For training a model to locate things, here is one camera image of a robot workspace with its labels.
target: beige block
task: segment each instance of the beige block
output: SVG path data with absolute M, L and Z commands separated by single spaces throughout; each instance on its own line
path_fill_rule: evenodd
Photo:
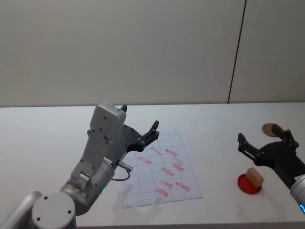
M 246 178 L 254 185 L 254 187 L 259 188 L 263 185 L 264 178 L 255 168 L 249 168 L 246 173 Z

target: paper sheet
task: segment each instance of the paper sheet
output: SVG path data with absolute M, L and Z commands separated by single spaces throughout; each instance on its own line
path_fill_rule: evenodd
M 123 161 L 133 167 L 123 182 L 125 208 L 202 197 L 179 131 L 160 132 L 143 152 L 129 152 Z

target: black cable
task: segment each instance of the black cable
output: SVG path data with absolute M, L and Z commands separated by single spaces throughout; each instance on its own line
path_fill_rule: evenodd
M 130 178 L 130 172 L 127 172 L 128 173 L 128 177 L 127 178 L 124 178 L 124 179 L 114 179 L 112 178 L 111 180 L 115 180 L 115 181 L 125 181 L 125 180 L 128 180 Z

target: red disc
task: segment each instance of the red disc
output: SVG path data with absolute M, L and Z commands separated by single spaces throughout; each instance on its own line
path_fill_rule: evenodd
M 239 188 L 248 194 L 256 194 L 262 189 L 262 187 L 256 188 L 253 184 L 246 178 L 246 174 L 241 174 L 237 180 Z

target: table surface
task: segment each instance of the table surface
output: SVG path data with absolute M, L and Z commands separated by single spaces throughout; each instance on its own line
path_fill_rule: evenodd
M 27 194 L 57 192 L 82 156 L 94 107 L 0 108 L 0 221 Z M 203 198 L 123 208 L 122 183 L 112 181 L 78 226 L 220 224 L 305 221 L 275 172 L 237 151 L 237 135 L 260 148 L 276 141 L 264 123 L 291 129 L 305 161 L 305 103 L 129 106 L 125 123 L 144 134 L 155 120 L 180 130 Z M 257 195 L 237 178 L 255 167 L 264 177 Z

